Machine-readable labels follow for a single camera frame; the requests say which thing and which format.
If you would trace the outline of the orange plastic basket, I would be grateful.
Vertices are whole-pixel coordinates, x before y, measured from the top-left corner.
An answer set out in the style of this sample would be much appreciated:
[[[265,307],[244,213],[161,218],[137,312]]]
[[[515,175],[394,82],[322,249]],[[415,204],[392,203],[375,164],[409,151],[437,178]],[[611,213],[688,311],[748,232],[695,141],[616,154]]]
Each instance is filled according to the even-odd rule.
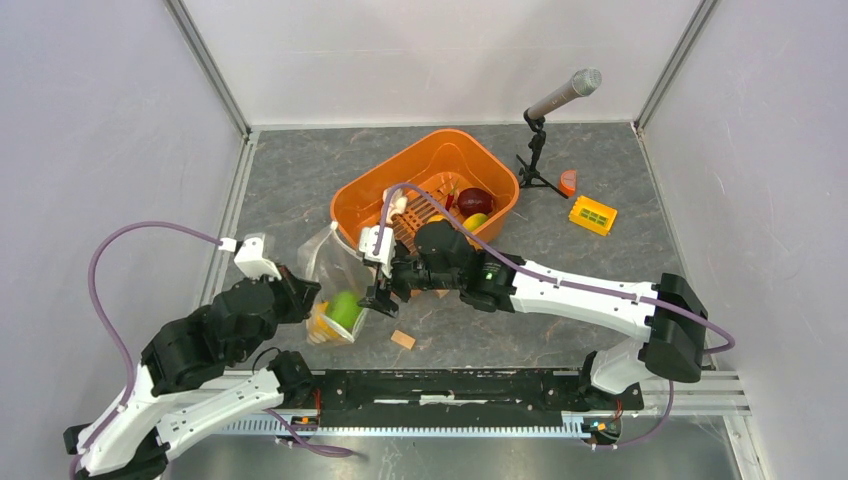
[[[382,193],[398,183],[414,184],[440,204],[450,191],[459,194],[472,187],[487,191],[494,198],[494,210],[474,231],[487,243],[501,233],[519,197],[512,171],[476,139],[461,130],[437,130],[336,192],[331,218],[349,245],[358,244],[363,228],[379,223]]]

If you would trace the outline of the white toy garlic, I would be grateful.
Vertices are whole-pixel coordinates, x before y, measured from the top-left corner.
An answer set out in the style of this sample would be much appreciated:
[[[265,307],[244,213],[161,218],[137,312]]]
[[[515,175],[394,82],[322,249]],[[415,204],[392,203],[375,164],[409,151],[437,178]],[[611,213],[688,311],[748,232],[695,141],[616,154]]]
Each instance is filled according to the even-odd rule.
[[[398,188],[393,192],[386,189],[382,194],[383,206],[387,208],[386,223],[392,224],[393,217],[401,215],[406,211],[408,197],[403,188]]]

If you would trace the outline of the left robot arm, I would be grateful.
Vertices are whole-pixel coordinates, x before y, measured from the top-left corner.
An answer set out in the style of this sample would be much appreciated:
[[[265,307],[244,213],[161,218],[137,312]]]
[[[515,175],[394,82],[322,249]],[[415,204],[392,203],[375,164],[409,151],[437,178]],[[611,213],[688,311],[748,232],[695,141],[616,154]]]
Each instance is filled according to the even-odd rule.
[[[314,377],[283,351],[248,379],[192,406],[186,396],[248,359],[281,324],[305,321],[321,290],[280,265],[245,278],[210,304],[166,323],[143,349],[131,383],[109,411],[63,434],[72,479],[158,479],[171,460],[240,417],[306,405]]]

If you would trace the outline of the polka dot zip top bag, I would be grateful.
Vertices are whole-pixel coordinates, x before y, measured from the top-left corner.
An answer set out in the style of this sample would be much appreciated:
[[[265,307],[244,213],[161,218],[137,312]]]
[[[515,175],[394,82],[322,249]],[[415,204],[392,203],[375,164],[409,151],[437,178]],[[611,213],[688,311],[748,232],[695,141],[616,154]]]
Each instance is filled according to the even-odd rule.
[[[329,303],[337,293],[345,290],[356,293],[360,300],[373,280],[373,273],[361,263],[358,252],[347,245],[343,236],[340,235],[339,224],[336,221],[322,228],[298,248],[297,264],[306,279],[321,285],[321,291],[314,306],[322,302]],[[334,342],[320,344],[350,345],[354,343],[367,318],[367,311],[361,308],[362,312],[351,331],[339,326],[325,315],[327,322],[340,334],[341,338]]]

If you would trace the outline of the dark red toy onion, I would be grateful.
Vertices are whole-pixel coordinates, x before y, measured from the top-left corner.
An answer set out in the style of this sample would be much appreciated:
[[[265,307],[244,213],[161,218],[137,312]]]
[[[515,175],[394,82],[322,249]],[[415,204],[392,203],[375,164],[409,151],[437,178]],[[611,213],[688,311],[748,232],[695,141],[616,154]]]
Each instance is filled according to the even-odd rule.
[[[472,187],[460,192],[456,206],[463,216],[470,217],[475,214],[489,215],[495,209],[495,202],[488,191]]]

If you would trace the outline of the yellow toy bell pepper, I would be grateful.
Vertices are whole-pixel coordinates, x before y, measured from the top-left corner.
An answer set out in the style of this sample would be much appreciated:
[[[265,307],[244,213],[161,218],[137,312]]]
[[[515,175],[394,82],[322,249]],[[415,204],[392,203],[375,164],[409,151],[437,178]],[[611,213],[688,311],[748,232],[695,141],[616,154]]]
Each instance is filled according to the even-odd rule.
[[[311,344],[334,342],[341,338],[325,318],[328,306],[328,302],[322,302],[312,308],[311,316],[306,322],[307,340]]]

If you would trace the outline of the green toy lettuce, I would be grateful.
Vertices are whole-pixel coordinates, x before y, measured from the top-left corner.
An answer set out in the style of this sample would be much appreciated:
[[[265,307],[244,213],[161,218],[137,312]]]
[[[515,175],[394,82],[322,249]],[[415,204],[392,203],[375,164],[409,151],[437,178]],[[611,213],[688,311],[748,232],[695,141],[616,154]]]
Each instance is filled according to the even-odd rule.
[[[341,291],[330,300],[325,315],[339,326],[351,331],[362,312],[358,301],[359,297],[356,293],[350,290]]]

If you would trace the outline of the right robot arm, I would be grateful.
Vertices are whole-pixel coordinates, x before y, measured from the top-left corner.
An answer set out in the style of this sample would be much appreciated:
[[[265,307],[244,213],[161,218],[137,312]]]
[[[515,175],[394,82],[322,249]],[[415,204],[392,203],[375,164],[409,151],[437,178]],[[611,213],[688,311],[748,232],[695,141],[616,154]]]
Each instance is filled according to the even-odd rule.
[[[602,408],[651,377],[697,383],[702,376],[706,311],[687,281],[615,282],[551,269],[520,256],[474,247],[448,220],[427,223],[414,249],[389,227],[366,227],[358,250],[375,280],[360,306],[394,317],[415,291],[451,290],[483,312],[546,314],[626,335],[590,353],[577,382],[580,400]]]

